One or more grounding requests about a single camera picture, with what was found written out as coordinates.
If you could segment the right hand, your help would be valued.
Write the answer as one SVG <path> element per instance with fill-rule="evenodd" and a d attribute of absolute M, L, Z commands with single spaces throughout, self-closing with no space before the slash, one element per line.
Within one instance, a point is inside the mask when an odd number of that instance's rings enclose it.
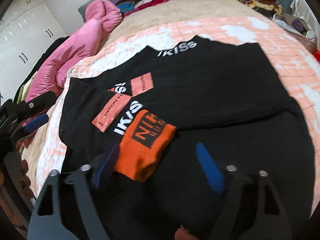
<path fill-rule="evenodd" d="M 187 229 L 180 227 L 175 232 L 174 240 L 198 240 L 195 236 L 191 235 Z"/>

